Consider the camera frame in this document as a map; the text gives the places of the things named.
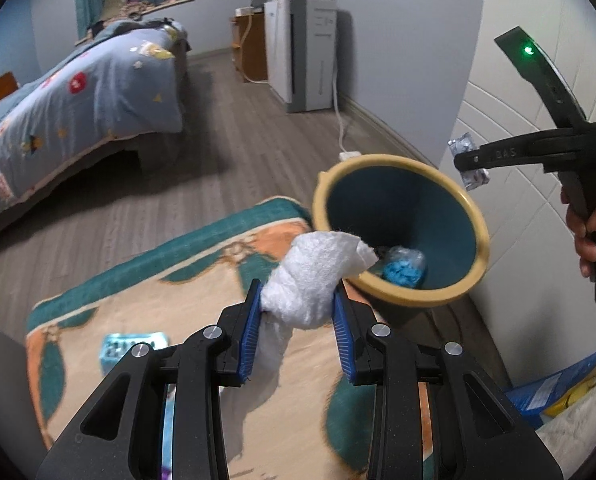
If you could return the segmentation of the person's right hand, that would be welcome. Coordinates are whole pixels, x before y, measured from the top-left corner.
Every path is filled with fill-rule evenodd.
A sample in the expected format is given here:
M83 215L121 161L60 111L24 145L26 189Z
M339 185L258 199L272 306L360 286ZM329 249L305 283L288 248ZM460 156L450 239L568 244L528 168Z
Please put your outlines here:
M575 251L580 257L580 272L584 278L592 278L596 263L596 243L591 240L591 234L596 232L596 208L588 220L583 220L569 205L569 197L563 188L560 189L560 201L567 206L565 223L574 234Z

